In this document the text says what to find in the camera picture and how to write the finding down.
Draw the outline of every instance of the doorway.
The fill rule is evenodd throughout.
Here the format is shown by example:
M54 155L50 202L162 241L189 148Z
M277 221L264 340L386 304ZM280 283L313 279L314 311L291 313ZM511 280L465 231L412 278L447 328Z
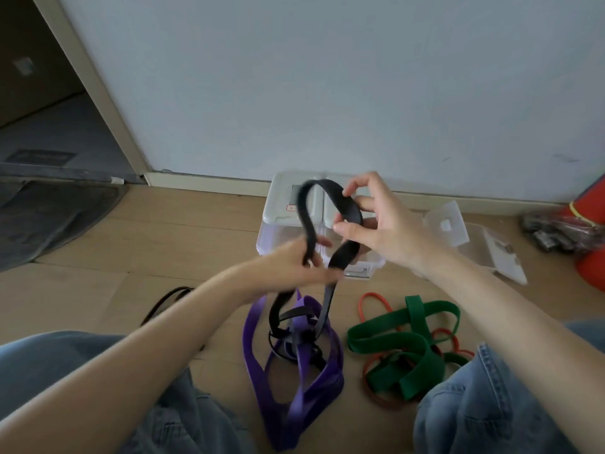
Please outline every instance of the doorway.
M145 183L33 0L0 0L0 175Z

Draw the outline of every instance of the left hand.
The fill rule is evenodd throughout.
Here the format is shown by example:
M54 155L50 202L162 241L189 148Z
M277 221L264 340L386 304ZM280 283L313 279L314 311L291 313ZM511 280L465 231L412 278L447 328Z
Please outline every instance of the left hand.
M328 237L317 236L317 242L332 247ZM311 258L313 264L303 266L306 250L305 237L292 240L268 255L244 263L240 267L240 276L245 277L247 284L259 295L294 290L305 285L336 283L342 278L341 269L323 267L321 256L317 252Z

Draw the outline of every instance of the purple resistance band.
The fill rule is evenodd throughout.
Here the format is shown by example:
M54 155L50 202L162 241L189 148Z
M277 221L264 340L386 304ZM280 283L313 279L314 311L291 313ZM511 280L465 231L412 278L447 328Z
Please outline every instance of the purple resistance band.
M261 410L265 430L271 445L276 451L292 449L298 443L298 438L302 432L311 425L311 423L321 414L321 412L338 397L343 390L343 345L336 332L330 327L330 322L326 319L322 334L328 335L330 339L330 354L325 361L325 366L315 381L308 388L303 389L303 382L309 372L314 360L314 344L298 342L293 344L296 349L298 359L298 375L300 385L294 399L289 404L277 403L273 398L271 389L268 385L268 369L275 353L271 352L264 370L260 363L254 358L252 351L252 339L254 330L262 314L262 308L267 301L267 297L262 297L256 301L250 308L246 323L244 325L244 334L242 338L244 346L244 360L248 375L254 387L256 400ZM297 290L296 307L307 306L313 311L315 318L302 315L292 318L290 329L292 336L299 337L299 334L306 330L313 330L320 316L321 304L310 296L301 297ZM282 340L278 340L275 347L283 345Z

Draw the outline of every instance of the wooden floor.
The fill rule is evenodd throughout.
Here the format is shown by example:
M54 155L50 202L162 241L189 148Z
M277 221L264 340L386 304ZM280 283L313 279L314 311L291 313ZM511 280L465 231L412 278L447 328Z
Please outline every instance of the wooden floor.
M133 186L115 210L84 236L35 263L0 274L0 343L59 329L133 331L168 290L198 285L254 257L263 205L261 197ZM605 316L605 294L580 279L569 257L545 255L530 246L514 218L466 215L465 220L487 225L510 239L529 284L510 283L547 313L562 321ZM370 281L346 280L338 285L330 319L341 338L358 323L357 300L367 291L379 292L393 308L403 307L406 295L419 294L425 301L449 299L430 282L387 265ZM321 299L321 287L306 292ZM218 329L191 363L191 370L196 384L239 413L260 450L268 451L243 364L241 331L246 313L246 307L239 309ZM379 313L381 306L368 301L367 317ZM430 326L452 326L450 318L435 317ZM267 328L261 321L255 336L261 363L268 355ZM464 314L458 337L466 349L481 340ZM359 381L363 361L364 357L346 351L343 394L302 436L298 452L412 449L414 406L391 412L369 402ZM288 382L298 380L294 368L278 361L271 376L276 396L284 401L294 391Z

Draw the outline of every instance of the right hand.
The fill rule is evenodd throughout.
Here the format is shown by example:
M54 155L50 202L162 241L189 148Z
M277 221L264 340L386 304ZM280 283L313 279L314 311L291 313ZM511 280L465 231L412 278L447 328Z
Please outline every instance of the right hand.
M344 221L337 213L333 230L362 244L360 253L372 249L399 266L425 274L445 246L395 197L376 172L353 178L344 188L343 196L351 196L363 186L369 187L373 197L358 196L354 200L363 211L374 212L376 218L367 218L359 226Z

